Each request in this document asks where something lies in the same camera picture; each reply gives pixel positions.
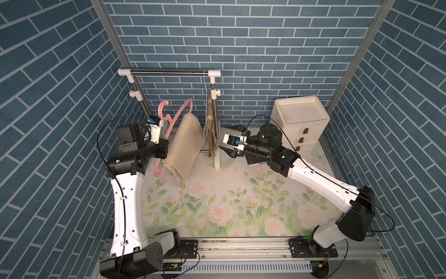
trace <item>metal rod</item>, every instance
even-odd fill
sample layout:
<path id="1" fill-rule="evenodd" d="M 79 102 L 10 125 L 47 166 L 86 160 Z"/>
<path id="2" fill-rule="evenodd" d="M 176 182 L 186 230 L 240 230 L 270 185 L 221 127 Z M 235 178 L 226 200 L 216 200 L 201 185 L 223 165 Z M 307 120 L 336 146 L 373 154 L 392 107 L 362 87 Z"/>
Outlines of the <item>metal rod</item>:
<path id="1" fill-rule="evenodd" d="M 218 118 L 217 118 L 217 100 L 212 99 L 212 107 L 214 108 L 214 131 L 215 131 L 215 139 L 219 140 L 220 139 L 220 135 L 219 135 L 219 129 L 218 129 Z"/>
<path id="2" fill-rule="evenodd" d="M 367 29 L 366 33 L 364 34 L 364 38 L 362 39 L 361 43 L 358 46 L 358 49 L 356 50 L 355 55 L 353 56 L 350 64 L 348 64 L 347 69 L 345 70 L 344 76 L 341 78 L 338 88 L 334 92 L 331 100 L 329 101 L 327 105 L 327 113 L 330 114 L 336 107 L 336 104 L 338 103 L 341 96 L 344 94 L 345 89 L 347 88 L 347 85 L 350 83 L 350 80 L 352 79 L 353 75 L 356 72 L 356 69 L 358 69 L 359 64 L 361 63 L 364 55 L 366 54 L 368 48 L 373 42 L 373 39 L 375 38 L 376 34 L 378 34 L 378 31 L 380 30 L 381 26 L 384 23 L 384 20 L 387 18 L 387 15 L 390 13 L 390 10 L 392 9 L 393 5 L 395 4 L 396 0 L 383 0 L 383 3 L 381 3 L 381 6 L 379 7 L 378 11 L 376 12 L 375 18 L 373 19 L 372 23 L 370 24 L 370 27 Z"/>
<path id="3" fill-rule="evenodd" d="M 146 76 L 146 75 L 163 75 L 163 76 L 207 76 L 208 70 L 177 70 L 177 69 L 132 69 L 132 75 Z"/>
<path id="4" fill-rule="evenodd" d="M 118 56 L 119 61 L 122 64 L 123 68 L 131 68 L 132 64 L 130 63 L 130 60 L 128 59 L 128 56 L 124 50 L 124 47 L 121 43 L 121 40 L 119 39 L 119 35 L 116 31 L 115 26 L 113 25 L 112 19 L 110 18 L 110 15 L 108 14 L 107 7 L 105 7 L 103 0 L 91 0 L 91 5 L 93 6 L 93 9 L 95 10 L 96 14 L 98 15 L 99 21 L 101 22 L 105 33 L 108 36 L 108 39 L 110 40 L 110 43 L 113 47 L 113 50 L 115 51 L 116 55 Z M 138 80 L 135 79 L 135 90 L 141 90 L 142 87 L 139 84 Z M 140 102 L 141 107 L 146 114 L 147 119 L 153 115 L 152 110 L 150 109 L 149 103 L 147 102 L 147 99 L 145 95 L 143 94 L 144 99 Z"/>

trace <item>towel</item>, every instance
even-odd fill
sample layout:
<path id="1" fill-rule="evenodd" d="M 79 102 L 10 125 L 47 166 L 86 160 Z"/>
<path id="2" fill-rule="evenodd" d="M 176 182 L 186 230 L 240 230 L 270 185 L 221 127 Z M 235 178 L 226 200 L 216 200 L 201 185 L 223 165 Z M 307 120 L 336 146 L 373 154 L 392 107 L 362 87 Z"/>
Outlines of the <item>towel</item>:
<path id="1" fill-rule="evenodd" d="M 211 96 L 208 96 L 207 99 L 207 111 L 206 111 L 206 139 L 209 144 L 209 151 L 207 155 L 209 157 L 214 156 L 215 151 L 217 150 L 217 145 L 215 144 L 215 127 L 214 127 L 214 106 L 212 105 Z"/>
<path id="2" fill-rule="evenodd" d="M 192 165 L 204 142 L 200 122 L 192 113 L 186 113 L 169 145 L 167 158 L 162 162 L 172 172 L 180 187 L 189 178 Z"/>

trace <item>pink hanger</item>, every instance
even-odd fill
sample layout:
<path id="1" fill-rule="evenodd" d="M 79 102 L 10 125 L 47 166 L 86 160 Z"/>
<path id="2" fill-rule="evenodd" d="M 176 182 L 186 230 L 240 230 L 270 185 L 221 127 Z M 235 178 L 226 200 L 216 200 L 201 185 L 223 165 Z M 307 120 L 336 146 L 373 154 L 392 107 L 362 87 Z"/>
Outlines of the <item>pink hanger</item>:
<path id="1" fill-rule="evenodd" d="M 175 117 L 173 118 L 173 120 L 170 117 L 170 114 L 167 114 L 166 116 L 163 116 L 163 112 L 162 112 L 163 107 L 165 105 L 169 104 L 169 101 L 162 101 L 160 103 L 160 105 L 158 106 L 158 117 L 161 118 L 164 121 L 168 121 L 169 124 L 170 124 L 169 128 L 167 129 L 167 133 L 166 133 L 165 139 L 169 138 L 169 135 L 170 135 L 170 132 L 172 131 L 173 125 L 175 124 L 175 122 L 177 121 L 178 117 L 180 116 L 180 113 L 184 110 L 184 108 L 187 106 L 188 103 L 190 103 L 190 110 L 189 110 L 189 112 L 192 112 L 192 99 L 189 98 L 189 99 L 186 100 L 186 102 L 184 102 L 184 104 L 177 111 L 177 114 L 175 114 Z M 158 167 L 160 165 L 160 161 L 161 161 L 161 159 L 157 159 L 157 163 L 155 164 L 155 168 L 153 169 L 153 175 L 156 176 L 156 177 L 160 176 L 164 172 L 164 170 L 166 169 L 166 167 L 163 167 L 161 169 L 161 171 L 158 172 Z"/>

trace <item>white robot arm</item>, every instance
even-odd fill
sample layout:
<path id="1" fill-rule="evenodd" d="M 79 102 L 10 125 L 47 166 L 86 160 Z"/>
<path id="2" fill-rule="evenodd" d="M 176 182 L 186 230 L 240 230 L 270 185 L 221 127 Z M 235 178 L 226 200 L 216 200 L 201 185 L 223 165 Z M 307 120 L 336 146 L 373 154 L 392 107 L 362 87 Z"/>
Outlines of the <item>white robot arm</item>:
<path id="1" fill-rule="evenodd" d="M 111 257 L 99 266 L 106 278 L 138 278 L 160 271 L 164 255 L 173 248 L 179 249 L 175 229 L 159 233 L 148 241 L 142 223 L 140 190 L 146 166 L 152 157 L 165 159 L 167 156 L 169 142 L 160 138 L 163 124 L 163 120 L 152 116 L 144 137 L 137 124 L 116 128 L 117 153 L 106 162 L 115 201 L 115 228 Z"/>
<path id="2" fill-rule="evenodd" d="M 333 243 L 350 238 L 364 240 L 375 215 L 374 193 L 369 187 L 362 189 L 326 174 L 315 168 L 296 152 L 282 146 L 282 132 L 273 124 L 262 125 L 255 136 L 225 135 L 220 146 L 231 157 L 244 156 L 244 152 L 264 157 L 273 171 L 304 183 L 336 205 L 343 214 L 336 220 L 314 228 L 309 245 L 315 249 L 327 248 Z"/>

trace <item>blue brick wall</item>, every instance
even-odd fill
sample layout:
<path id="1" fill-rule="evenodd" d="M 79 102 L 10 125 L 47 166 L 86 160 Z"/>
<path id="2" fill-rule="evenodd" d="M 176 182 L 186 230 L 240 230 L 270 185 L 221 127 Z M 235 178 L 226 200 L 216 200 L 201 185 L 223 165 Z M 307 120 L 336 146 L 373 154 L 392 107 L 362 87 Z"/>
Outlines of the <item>blue brick wall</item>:
<path id="1" fill-rule="evenodd" d="M 0 278 L 92 274 L 113 225 L 98 127 L 139 113 L 120 66 L 89 0 L 1 1 Z"/>
<path id="2" fill-rule="evenodd" d="M 134 68 L 222 70 L 219 119 L 246 124 L 277 98 L 317 95 L 326 105 L 381 0 L 105 2 Z M 169 100 L 173 113 L 192 98 L 204 124 L 203 79 L 140 81 L 152 109 Z"/>
<path id="3" fill-rule="evenodd" d="M 446 1 L 397 0 L 324 133 L 344 178 L 395 220 L 379 237 L 400 278 L 445 276 L 445 17 Z"/>

